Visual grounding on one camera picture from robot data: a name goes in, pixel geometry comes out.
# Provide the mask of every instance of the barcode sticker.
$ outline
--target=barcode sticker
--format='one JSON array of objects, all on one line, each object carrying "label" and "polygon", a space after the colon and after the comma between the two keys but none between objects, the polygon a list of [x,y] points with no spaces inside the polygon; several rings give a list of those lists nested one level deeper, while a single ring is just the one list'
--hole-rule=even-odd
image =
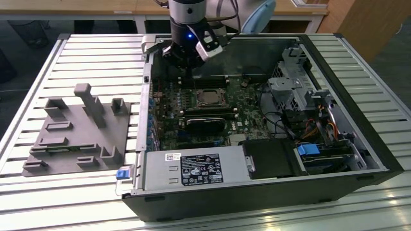
[{"label": "barcode sticker", "polygon": [[165,153],[165,161],[180,160],[180,153]]}]

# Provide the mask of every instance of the power supply label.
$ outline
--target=power supply label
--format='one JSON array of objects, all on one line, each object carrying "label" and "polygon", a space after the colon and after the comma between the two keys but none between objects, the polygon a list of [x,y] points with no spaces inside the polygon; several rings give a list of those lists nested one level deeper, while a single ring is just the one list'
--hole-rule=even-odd
[{"label": "power supply label", "polygon": [[222,183],[218,154],[181,156],[180,163],[184,186]]}]

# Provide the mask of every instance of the floor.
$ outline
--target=floor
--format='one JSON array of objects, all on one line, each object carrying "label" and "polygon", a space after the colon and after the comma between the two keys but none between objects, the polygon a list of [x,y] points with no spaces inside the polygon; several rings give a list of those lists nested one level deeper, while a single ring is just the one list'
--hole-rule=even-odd
[{"label": "floor", "polygon": [[[8,128],[26,91],[36,78],[42,63],[52,50],[60,33],[72,33],[73,22],[50,21],[50,28],[45,30],[49,38],[46,47],[32,50],[8,25],[0,21],[0,49],[17,70],[17,77],[0,84],[0,137]],[[94,34],[117,33],[114,21],[97,21]],[[411,17],[403,24],[401,30],[392,37],[386,47],[370,63],[378,76],[382,78],[403,102],[411,107]]]}]

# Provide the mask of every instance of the blue latch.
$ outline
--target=blue latch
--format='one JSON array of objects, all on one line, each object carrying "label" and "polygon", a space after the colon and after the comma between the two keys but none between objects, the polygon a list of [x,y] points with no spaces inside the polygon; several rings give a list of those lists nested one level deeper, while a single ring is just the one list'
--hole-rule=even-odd
[{"label": "blue latch", "polygon": [[121,170],[121,169],[117,170],[116,179],[117,179],[117,180],[129,179],[129,169],[128,169],[128,170]]},{"label": "blue latch", "polygon": [[301,144],[296,150],[300,155],[314,155],[320,153],[316,144]]}]

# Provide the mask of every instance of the white cable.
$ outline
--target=white cable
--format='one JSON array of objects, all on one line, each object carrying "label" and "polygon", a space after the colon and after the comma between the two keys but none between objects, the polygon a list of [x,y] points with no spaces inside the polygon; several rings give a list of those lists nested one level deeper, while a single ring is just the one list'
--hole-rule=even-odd
[{"label": "white cable", "polygon": [[403,29],[403,24],[400,24],[398,30],[397,30],[397,32],[394,33],[396,35],[397,35],[398,32],[401,31],[401,29]]},{"label": "white cable", "polygon": [[16,90],[0,90],[0,93],[2,92],[10,92],[10,91],[28,91],[29,89],[16,89]]}]

